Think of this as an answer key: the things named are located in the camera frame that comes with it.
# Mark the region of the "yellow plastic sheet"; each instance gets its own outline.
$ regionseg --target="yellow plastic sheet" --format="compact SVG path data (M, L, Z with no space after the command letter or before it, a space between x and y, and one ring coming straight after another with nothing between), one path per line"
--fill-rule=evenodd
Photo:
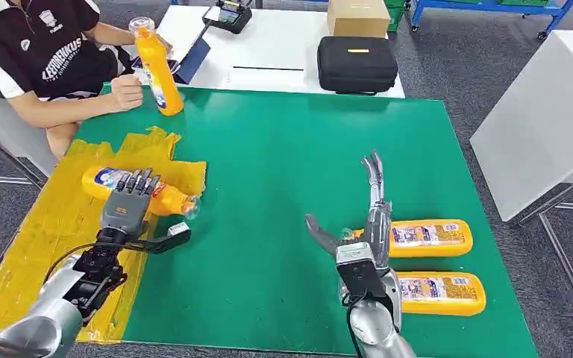
M128 134L114 154L110 145L72 143L67 155L25 217L0 265L0 331L22 318L36 300L48 267L69 249L94 242L103 201L82 190L81 178L91 166L121 169L153 168L165 183L188 195L204 190L206 163L170 160L175 143L181 138L160 128L149 134ZM155 216L148 214L149 227ZM79 341L111 343L122 338L133 300L140 284L145 254L122 251L119 261L128 281L113 291L93 320L78 335Z

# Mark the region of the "green table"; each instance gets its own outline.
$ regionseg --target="green table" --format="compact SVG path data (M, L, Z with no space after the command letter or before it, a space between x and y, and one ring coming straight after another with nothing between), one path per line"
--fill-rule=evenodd
M354 354L332 259L304 214L339 234L360 227L369 186L360 158L376 149L392 217L456 218L475 244L462 257L392 260L397 271L468 271L484 284L472 317L404 315L427 357L536 357L465 160L440 101L183 89L186 108L144 105L82 124L77 137L117 150L156 125L183 135L175 159L206 160L190 243L151 255L123 339L226 348Z

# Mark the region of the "blue shelf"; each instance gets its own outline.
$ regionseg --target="blue shelf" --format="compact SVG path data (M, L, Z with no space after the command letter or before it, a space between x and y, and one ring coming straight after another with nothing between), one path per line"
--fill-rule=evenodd
M460 9L460 10L479 10L479 11L499 11L502 13L530 13L557 15L561 12L561 7L551 1L547 6L521 6L521 5L502 5L496 0L482 0L479 4L468 4L465 2L453 2L443 0L418 0L425 7L436 7L439 9Z
M537 37L540 40L545 39L550 31L554 30L561 19L566 15L570 7L573 5L573 0L566 0L563 6L558 6L555 0L549 0L546 6L530 6L530 5L502 5L497 0L480 0L479 4L468 4L465 2L453 2L443 0L413 0L414 1L414 14L410 24L412 31L417 31L419 28L419 20L424 9L437 8L437 9L452 9L452 10L476 10L476 11L495 11L501 13L521 13L530 15L550 15L552 21L545 28L540 31Z

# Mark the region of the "black case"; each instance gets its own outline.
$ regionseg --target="black case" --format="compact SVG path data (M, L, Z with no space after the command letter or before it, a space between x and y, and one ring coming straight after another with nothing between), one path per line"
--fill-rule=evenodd
M385 92L398 73L392 46L379 37L326 36L317 48L317 68L319 85L338 93Z

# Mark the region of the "shirt logo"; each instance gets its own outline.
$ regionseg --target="shirt logo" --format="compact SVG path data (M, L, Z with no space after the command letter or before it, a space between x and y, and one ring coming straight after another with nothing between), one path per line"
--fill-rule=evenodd
M73 60L73 57L80 51L81 46L82 39L78 37L56 51L43 71L43 80L52 82L60 78L71 60Z
M58 21L56 21L54 14L51 13L50 10L43 11L42 13L40 13L39 17L48 28L51 28L51 30L49 30L50 34L53 34L54 32L63 28L63 24L58 24Z
M28 50L29 44L30 44L30 41L28 39L21 41L21 48L23 49L23 51Z

